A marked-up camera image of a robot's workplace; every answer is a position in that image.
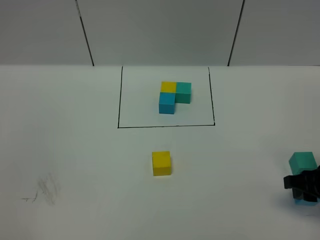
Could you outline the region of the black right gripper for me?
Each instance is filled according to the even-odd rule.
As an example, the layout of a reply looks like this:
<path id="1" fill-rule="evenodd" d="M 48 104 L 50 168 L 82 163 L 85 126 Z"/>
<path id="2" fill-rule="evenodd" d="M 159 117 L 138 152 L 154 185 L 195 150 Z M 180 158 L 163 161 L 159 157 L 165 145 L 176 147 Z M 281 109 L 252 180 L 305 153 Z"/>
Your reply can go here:
<path id="1" fill-rule="evenodd" d="M 283 178 L 283 184 L 285 189 L 292 189 L 295 203 L 317 203 L 320 196 L 320 167 L 304 170 L 298 175 L 288 175 Z"/>

